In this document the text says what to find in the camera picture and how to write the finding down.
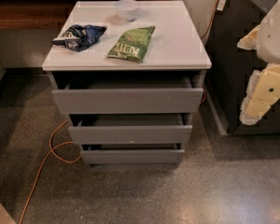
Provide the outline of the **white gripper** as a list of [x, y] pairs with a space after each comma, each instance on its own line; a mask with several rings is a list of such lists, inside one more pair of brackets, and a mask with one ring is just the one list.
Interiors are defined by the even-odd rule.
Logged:
[[258, 57], [268, 63], [262, 71], [253, 71], [241, 104], [240, 121], [255, 125], [280, 99], [280, 0], [259, 26], [239, 40], [237, 47], [256, 50]]

